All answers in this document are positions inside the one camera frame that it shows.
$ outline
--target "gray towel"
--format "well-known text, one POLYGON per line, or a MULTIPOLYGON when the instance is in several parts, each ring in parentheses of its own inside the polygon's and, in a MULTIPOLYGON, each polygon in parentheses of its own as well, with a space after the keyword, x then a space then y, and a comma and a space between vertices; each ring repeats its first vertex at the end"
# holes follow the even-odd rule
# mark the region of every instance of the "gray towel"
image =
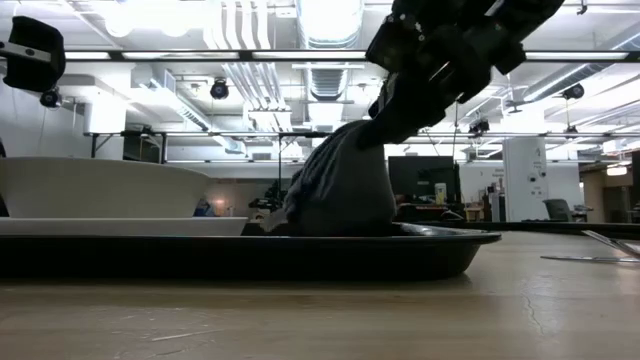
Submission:
POLYGON ((282 212, 266 229, 284 220, 283 214, 297 233, 307 236, 354 234, 391 224, 395 202, 384 146, 356 148, 364 124, 342 126, 313 151, 294 175, 282 212))

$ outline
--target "black plastic tray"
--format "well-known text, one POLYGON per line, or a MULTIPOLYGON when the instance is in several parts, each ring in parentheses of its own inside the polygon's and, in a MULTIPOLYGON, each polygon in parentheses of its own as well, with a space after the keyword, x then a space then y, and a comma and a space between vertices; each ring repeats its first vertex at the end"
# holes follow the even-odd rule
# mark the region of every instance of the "black plastic tray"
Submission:
POLYGON ((396 224, 401 236, 0 236, 0 277, 425 280, 464 272, 499 233, 396 224))

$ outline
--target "computer monitor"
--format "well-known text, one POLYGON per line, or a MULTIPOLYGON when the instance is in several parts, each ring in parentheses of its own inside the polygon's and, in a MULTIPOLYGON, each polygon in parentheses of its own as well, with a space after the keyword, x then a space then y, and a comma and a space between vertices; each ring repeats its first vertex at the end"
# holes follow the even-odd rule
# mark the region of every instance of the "computer monitor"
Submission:
POLYGON ((447 185, 447 202, 460 199, 459 168, 451 156, 390 156, 389 179, 396 195, 435 196, 435 184, 447 185))

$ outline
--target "laboratory room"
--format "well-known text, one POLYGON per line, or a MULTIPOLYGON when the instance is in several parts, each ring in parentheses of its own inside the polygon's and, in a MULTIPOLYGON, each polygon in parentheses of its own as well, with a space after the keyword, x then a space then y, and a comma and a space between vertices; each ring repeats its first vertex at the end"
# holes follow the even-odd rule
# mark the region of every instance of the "laboratory room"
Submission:
POLYGON ((0 359, 637 359, 640 0, 0 0, 0 359))

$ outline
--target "table surface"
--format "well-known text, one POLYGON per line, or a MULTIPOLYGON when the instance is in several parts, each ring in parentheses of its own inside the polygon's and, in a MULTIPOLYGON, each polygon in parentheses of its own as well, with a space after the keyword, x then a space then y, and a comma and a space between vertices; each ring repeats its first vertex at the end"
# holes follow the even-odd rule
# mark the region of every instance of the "table surface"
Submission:
POLYGON ((635 360, 640 267, 540 259, 612 252, 505 233, 428 283, 3 282, 0 359, 635 360))

